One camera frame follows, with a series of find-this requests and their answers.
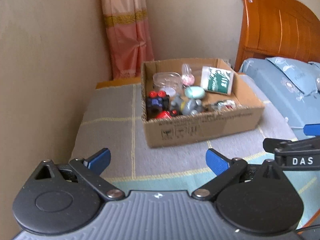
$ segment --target pink curtain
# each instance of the pink curtain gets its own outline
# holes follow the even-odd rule
[[[140,76],[140,65],[154,60],[146,0],[102,0],[113,78]]]

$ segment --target red toy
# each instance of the red toy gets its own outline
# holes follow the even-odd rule
[[[164,91],[150,91],[146,98],[148,118],[153,118],[162,111],[169,110],[169,96]]]
[[[178,115],[177,110],[172,111],[162,111],[160,114],[156,116],[156,119],[163,119],[163,118],[171,118]]]

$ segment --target cardboard box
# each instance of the cardboard box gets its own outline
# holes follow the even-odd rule
[[[203,66],[232,70],[223,60],[217,58],[185,58],[144,62],[141,66],[141,118],[149,147],[195,143],[255,129],[262,116],[264,105],[236,73],[230,96],[207,92],[202,102],[206,105],[219,100],[232,99],[240,104],[240,107],[222,112],[200,113],[194,116],[148,120],[145,98],[153,90],[153,75],[158,72],[177,72],[181,75],[183,63],[189,64],[195,74],[195,85],[200,84]]]

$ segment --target mint green egg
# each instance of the mint green egg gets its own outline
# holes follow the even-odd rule
[[[205,96],[205,91],[201,87],[193,86],[187,87],[184,91],[184,94],[189,99],[202,99]]]

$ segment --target red wheel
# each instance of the red wheel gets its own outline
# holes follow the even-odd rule
[[[150,98],[156,98],[157,95],[158,95],[158,94],[157,94],[156,91],[150,91],[150,92],[149,92],[149,97],[150,97]]]
[[[167,96],[167,93],[164,92],[164,91],[162,91],[162,90],[160,90],[160,91],[158,92],[158,96],[160,96],[161,98],[164,98],[164,97]]]

